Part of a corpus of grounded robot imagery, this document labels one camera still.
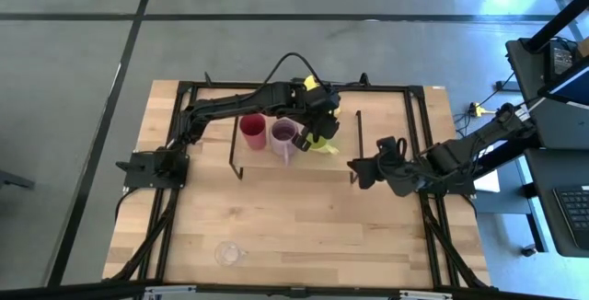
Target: clear plastic cup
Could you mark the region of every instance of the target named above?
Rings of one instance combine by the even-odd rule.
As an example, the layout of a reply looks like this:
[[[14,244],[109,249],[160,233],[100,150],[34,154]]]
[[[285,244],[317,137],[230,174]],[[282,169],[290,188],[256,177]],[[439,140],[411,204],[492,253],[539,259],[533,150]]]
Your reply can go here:
[[[237,246],[232,241],[224,241],[217,245],[214,250],[214,259],[222,266],[232,266],[237,264],[247,252]]]

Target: computer monitor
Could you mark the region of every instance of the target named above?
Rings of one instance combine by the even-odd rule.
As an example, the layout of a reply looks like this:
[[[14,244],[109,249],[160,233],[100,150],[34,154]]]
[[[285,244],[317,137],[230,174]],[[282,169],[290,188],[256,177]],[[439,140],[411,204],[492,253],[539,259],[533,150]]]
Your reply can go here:
[[[538,95],[589,110],[589,56],[574,63],[554,83],[538,90]]]

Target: wire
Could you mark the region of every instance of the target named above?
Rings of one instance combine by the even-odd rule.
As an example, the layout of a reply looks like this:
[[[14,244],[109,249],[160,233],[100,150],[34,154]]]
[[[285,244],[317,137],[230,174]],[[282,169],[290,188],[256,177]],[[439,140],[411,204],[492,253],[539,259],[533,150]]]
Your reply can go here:
[[[526,48],[526,46],[525,46],[525,42],[524,42],[524,41],[523,41],[521,38],[520,38],[520,39],[518,39],[518,41],[519,41],[519,42],[522,44],[522,46],[523,46],[524,48]],[[577,41],[569,40],[569,39],[567,39],[567,38],[563,38],[563,37],[559,37],[559,36],[552,37],[552,38],[550,39],[550,41],[556,41],[556,42],[559,42],[559,43],[560,43],[560,44],[561,44],[561,45],[562,45],[564,48],[566,48],[566,49],[567,49],[567,51],[569,51],[569,52],[571,53],[571,55],[572,55],[573,57],[574,57],[574,55],[575,55],[575,53],[576,53],[576,52],[575,52],[574,50],[572,50],[572,49],[571,49],[571,46],[569,46],[569,43],[572,43],[572,44],[574,44],[574,46],[575,46],[575,47],[579,45],[579,43],[578,43]],[[538,53],[542,53],[542,52],[544,52],[544,51],[545,51],[545,49],[544,49],[544,46],[546,46],[546,43],[545,43],[545,44],[542,46],[542,48],[540,48],[540,49],[539,49],[539,50],[537,50],[536,52],[530,52],[530,53],[533,53],[533,54],[538,54]]]
[[[505,80],[502,84],[502,87],[505,86],[505,84],[509,83],[510,80],[512,80],[512,78],[514,77],[515,73],[511,73],[509,75],[509,77],[507,78],[507,80]],[[494,92],[492,92],[487,98],[485,98],[482,102],[479,103],[479,106],[482,107],[482,105],[489,101],[490,98],[492,98],[495,94],[499,93],[499,89],[495,89]]]
[[[463,137],[468,135],[468,126],[470,125],[470,120],[471,120],[471,117],[470,117],[470,114],[468,113],[468,111],[465,112],[465,116],[466,116],[466,118],[464,119],[464,126],[459,129],[456,129],[456,131],[458,133],[460,133]]]
[[[505,121],[505,122],[509,122],[509,121],[510,121],[510,120],[511,120],[511,119],[514,117],[514,115],[515,115],[515,107],[513,107],[513,106],[512,106],[512,107],[510,108],[510,111],[511,111],[511,115],[509,116],[509,119],[508,119],[507,121]],[[482,138],[481,138],[480,136],[478,136],[478,135],[477,135],[477,139],[476,139],[476,140],[475,140],[475,142],[472,144],[472,148],[471,148],[471,150],[470,150],[470,156],[473,156],[473,155],[475,154],[475,149],[476,149],[476,146],[477,146],[477,144],[478,144],[479,142],[482,142],[482,141],[483,141],[483,140],[482,140]],[[477,172],[477,167],[479,166],[480,152],[483,152],[483,151],[484,151],[484,152],[483,152],[483,155],[485,155],[485,154],[487,154],[487,150],[488,150],[488,149],[489,149],[489,147],[485,147],[484,149],[480,149],[480,150],[477,152],[477,154],[476,154],[476,156],[475,156],[474,160],[472,160],[472,159],[470,160],[470,164],[469,164],[469,166],[468,166],[468,174],[469,174],[469,175],[471,175],[471,176],[472,176],[472,175],[474,175],[474,174],[475,174],[475,172]]]
[[[463,112],[463,113],[454,114],[454,115],[452,115],[452,118],[454,119],[456,116],[461,116],[461,117],[459,119],[457,119],[457,120],[454,120],[454,124],[458,123],[459,121],[464,120],[468,116],[468,113],[467,112]],[[465,137],[465,135],[462,133],[462,128],[456,129],[456,132],[458,134],[460,134],[460,137],[462,137],[462,138]]]
[[[303,57],[298,52],[288,52],[283,57],[281,57],[280,60],[278,60],[278,63],[276,63],[276,65],[272,68],[272,70],[270,71],[270,73],[268,74],[266,79],[264,79],[264,81],[261,83],[261,85],[258,88],[256,88],[256,90],[254,90],[250,94],[246,95],[245,97],[240,98],[238,101],[227,101],[227,102],[215,104],[215,106],[219,107],[219,106],[226,106],[226,105],[230,105],[230,104],[236,104],[236,103],[244,102],[244,101],[247,101],[251,98],[254,98],[266,86],[266,84],[268,84],[268,82],[274,76],[274,73],[276,72],[276,70],[278,70],[278,68],[284,62],[284,60],[286,60],[287,58],[289,58],[291,56],[295,56],[299,60],[301,60],[305,64],[306,68],[309,70],[311,75],[313,75],[315,77],[315,79],[318,81],[318,83],[321,85],[321,87],[323,87],[323,89],[325,89],[326,91],[328,90],[327,87],[325,86],[325,84],[323,83],[323,81],[321,80],[321,78],[319,78],[315,69],[313,69],[313,66],[311,66],[311,64],[309,63],[309,61],[306,60],[305,57]],[[191,114],[194,114],[196,111],[198,111],[202,108],[204,108],[204,107],[193,109],[191,111]]]
[[[466,194],[460,194],[460,196],[462,196],[464,198],[464,200],[466,200],[472,206],[472,209],[475,211],[475,218],[476,218],[477,217],[477,207],[475,206],[475,203]]]
[[[121,203],[125,200],[126,197],[133,194],[137,189],[129,189],[117,202],[117,208],[114,210],[114,221],[117,222],[117,218],[119,218],[119,210],[121,209]]]

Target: keyboard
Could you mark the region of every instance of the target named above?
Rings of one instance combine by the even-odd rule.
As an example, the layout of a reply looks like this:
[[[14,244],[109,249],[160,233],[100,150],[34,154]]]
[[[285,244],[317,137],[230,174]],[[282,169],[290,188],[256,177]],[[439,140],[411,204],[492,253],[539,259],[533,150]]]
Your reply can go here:
[[[553,190],[578,248],[589,250],[589,186]]]

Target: black floor stripe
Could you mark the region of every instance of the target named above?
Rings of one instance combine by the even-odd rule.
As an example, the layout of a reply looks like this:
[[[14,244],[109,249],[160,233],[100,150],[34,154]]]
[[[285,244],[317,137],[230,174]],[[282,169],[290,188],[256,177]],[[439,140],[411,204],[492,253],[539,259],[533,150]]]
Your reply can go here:
[[[63,20],[63,21],[119,21],[135,20],[135,14],[40,14],[40,13],[0,13],[0,20]]]
[[[560,11],[562,11],[562,9],[564,9],[564,7],[567,6],[567,3],[564,2],[564,0],[554,0],[554,1],[559,6]],[[571,22],[569,24],[569,29],[571,30],[572,37],[575,40],[577,40],[577,41],[583,40],[583,34],[581,34],[579,27],[577,27],[576,20],[574,20],[573,22]]]
[[[148,0],[140,1],[139,6],[137,7],[137,15],[142,15],[145,12],[147,2]],[[117,106],[119,95],[121,94],[122,84],[124,82],[125,75],[127,74],[127,69],[129,67],[129,62],[131,60],[135,42],[137,41],[137,35],[139,34],[140,27],[141,20],[139,19],[136,19],[131,25],[129,37],[127,38],[127,42],[125,43],[125,47],[122,51],[119,71],[115,76],[112,89],[110,90],[109,97],[107,98],[104,112],[100,118],[100,123],[94,137],[92,148],[90,149],[86,165],[83,168],[84,172],[78,181],[78,187],[75,191],[74,207],[70,214],[67,227],[64,231],[64,236],[62,237],[60,247],[55,257],[51,275],[48,281],[48,286],[60,285],[62,279],[64,278],[67,261],[69,259],[70,253],[72,252],[72,247],[74,246],[75,235],[80,226],[80,222],[82,221],[82,216],[84,214],[86,203],[92,188],[92,182],[94,181],[96,170],[98,168],[98,162],[100,160],[100,156],[102,155],[102,150],[107,139],[107,134],[109,133],[110,121],[114,115],[114,110]]]
[[[422,22],[549,21],[554,15],[387,15],[387,14],[147,14],[142,20],[349,20]]]
[[[408,22],[546,22],[554,15],[395,15],[395,14],[42,14],[0,13],[0,21],[196,21],[196,20],[348,20],[348,21],[408,21]]]

